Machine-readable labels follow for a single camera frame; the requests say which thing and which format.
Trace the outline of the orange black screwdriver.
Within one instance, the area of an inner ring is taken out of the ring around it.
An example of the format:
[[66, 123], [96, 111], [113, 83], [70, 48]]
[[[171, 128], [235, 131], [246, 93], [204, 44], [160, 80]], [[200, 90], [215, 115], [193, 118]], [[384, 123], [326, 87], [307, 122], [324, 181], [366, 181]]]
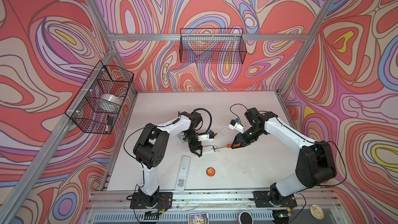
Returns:
[[222, 148], [231, 148], [232, 144], [228, 144], [226, 146], [215, 147], [215, 149], [222, 149]]

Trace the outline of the long white remote control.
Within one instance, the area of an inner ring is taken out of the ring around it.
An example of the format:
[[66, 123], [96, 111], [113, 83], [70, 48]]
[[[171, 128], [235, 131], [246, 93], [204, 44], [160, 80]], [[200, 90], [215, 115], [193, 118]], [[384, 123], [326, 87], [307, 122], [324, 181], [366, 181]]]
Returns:
[[183, 156], [181, 159], [180, 168], [179, 168], [178, 177], [177, 177], [176, 186], [175, 186], [176, 191], [184, 192], [184, 190], [185, 190], [188, 172], [189, 172], [190, 161], [191, 161], [191, 157], [189, 157], [189, 156]]

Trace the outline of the small white remote control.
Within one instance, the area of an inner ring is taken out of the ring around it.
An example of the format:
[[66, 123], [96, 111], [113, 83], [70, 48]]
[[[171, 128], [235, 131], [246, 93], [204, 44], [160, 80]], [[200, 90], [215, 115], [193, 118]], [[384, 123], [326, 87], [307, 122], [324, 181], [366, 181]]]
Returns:
[[217, 153], [217, 147], [216, 146], [203, 146], [202, 148], [202, 154], [214, 154]]

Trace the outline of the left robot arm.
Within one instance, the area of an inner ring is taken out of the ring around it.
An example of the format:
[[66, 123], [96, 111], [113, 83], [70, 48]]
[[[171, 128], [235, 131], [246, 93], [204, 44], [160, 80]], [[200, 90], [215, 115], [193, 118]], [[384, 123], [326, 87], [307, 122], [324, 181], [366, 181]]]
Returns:
[[163, 203], [169, 208], [173, 194], [160, 196], [157, 166], [165, 156], [170, 138], [183, 134], [191, 153], [198, 157], [203, 155], [202, 141], [212, 141], [216, 136], [210, 128], [211, 113], [204, 108], [196, 108], [191, 113], [178, 113], [174, 120], [163, 124], [147, 124], [142, 128], [134, 148], [133, 158], [141, 164], [143, 169], [143, 185], [136, 189], [131, 196], [131, 209], [160, 207]]

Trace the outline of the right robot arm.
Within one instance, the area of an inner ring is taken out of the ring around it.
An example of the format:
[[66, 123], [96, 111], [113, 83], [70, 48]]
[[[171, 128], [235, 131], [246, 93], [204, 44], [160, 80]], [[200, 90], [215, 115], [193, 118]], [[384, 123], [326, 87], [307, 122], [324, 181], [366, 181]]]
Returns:
[[293, 130], [273, 112], [261, 113], [256, 108], [246, 110], [250, 127], [245, 130], [238, 118], [231, 120], [229, 128], [237, 130], [231, 149], [243, 148], [256, 142], [262, 135], [272, 135], [289, 147], [297, 157], [294, 172], [273, 183], [267, 195], [258, 200], [280, 207], [294, 194], [311, 189], [337, 175], [331, 142], [315, 141]]

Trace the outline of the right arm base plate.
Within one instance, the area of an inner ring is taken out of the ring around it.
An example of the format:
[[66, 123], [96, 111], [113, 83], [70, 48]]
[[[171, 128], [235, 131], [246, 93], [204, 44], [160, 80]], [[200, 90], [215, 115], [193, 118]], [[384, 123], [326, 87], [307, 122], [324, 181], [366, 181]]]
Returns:
[[256, 207], [276, 207], [276, 208], [295, 208], [297, 202], [294, 195], [281, 196], [274, 190], [254, 191], [252, 200]]

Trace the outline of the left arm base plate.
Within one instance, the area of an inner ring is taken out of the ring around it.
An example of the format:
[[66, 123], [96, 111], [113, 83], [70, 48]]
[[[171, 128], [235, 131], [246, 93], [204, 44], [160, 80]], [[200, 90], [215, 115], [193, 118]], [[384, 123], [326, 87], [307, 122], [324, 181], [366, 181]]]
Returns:
[[130, 209], [169, 209], [172, 207], [172, 200], [171, 191], [155, 192], [152, 196], [139, 191], [131, 196]]

